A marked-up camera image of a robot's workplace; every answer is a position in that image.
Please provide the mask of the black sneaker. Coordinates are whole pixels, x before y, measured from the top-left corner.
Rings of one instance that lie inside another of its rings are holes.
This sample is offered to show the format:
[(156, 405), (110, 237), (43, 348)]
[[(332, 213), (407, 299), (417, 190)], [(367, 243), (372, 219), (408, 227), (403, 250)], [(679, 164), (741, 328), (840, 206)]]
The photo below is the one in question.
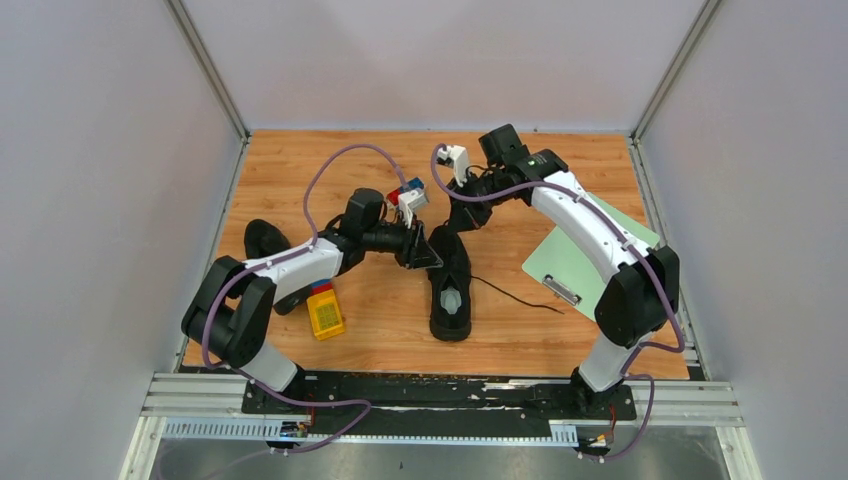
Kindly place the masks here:
[(440, 341), (459, 342), (471, 332), (471, 263), (464, 244), (447, 226), (433, 230), (429, 243), (443, 261), (428, 271), (431, 285), (429, 328)]

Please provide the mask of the black shoelace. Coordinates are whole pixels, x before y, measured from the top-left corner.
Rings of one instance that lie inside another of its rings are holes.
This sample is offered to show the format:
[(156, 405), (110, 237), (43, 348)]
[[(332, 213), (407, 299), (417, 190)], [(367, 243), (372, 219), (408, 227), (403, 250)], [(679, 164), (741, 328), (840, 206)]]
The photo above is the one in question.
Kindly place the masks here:
[(494, 289), (495, 291), (499, 292), (500, 294), (505, 295), (506, 297), (516, 301), (517, 303), (519, 303), (523, 306), (526, 306), (526, 307), (529, 307), (529, 308), (534, 308), (534, 309), (543, 309), (543, 310), (547, 310), (547, 311), (550, 311), (550, 312), (554, 312), (554, 313), (559, 314), (559, 315), (565, 314), (565, 312), (563, 312), (562, 310), (556, 309), (556, 308), (551, 307), (549, 305), (537, 304), (537, 303), (531, 303), (531, 302), (525, 301), (525, 300), (519, 298), (518, 296), (508, 292), (507, 290), (502, 289), (501, 287), (498, 287), (494, 283), (492, 283), (492, 282), (490, 282), (486, 279), (483, 279), (482, 277), (470, 275), (470, 278), (473, 279), (473, 280), (477, 280), (479, 282), (482, 282), (484, 285)]

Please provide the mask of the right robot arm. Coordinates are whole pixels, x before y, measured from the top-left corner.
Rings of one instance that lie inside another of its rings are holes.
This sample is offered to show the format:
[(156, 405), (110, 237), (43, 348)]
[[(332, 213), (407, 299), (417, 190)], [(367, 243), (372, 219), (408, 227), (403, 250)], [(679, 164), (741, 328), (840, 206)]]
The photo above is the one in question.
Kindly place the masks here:
[(550, 149), (531, 152), (510, 124), (479, 139), (486, 166), (475, 175), (466, 148), (436, 146), (432, 167), (452, 170), (441, 183), (450, 198), (450, 225), (460, 231), (482, 228), (495, 206), (519, 199), (565, 233), (588, 258), (604, 283), (594, 308), (600, 330), (588, 357), (572, 375), (571, 403), (584, 417), (596, 417), (611, 403), (610, 391), (624, 379), (653, 334), (666, 323), (683, 336), (679, 308), (680, 259), (669, 246), (651, 246), (631, 228), (604, 212), (566, 162)]

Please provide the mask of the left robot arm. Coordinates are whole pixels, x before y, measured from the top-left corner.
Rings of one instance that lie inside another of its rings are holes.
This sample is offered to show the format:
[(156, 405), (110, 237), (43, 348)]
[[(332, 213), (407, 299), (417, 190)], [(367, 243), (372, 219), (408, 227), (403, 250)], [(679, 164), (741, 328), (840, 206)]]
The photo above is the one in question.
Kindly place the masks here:
[(298, 411), (307, 390), (295, 379), (300, 368), (266, 339), (273, 306), (348, 272), (368, 252), (391, 253), (406, 269), (440, 267), (442, 260), (415, 216), (427, 203), (420, 188), (400, 193), (400, 217), (390, 222), (383, 217), (383, 195), (359, 188), (337, 223), (303, 245), (247, 261), (218, 258), (183, 317), (182, 332), (225, 365), (267, 385), (268, 400), (279, 411)]

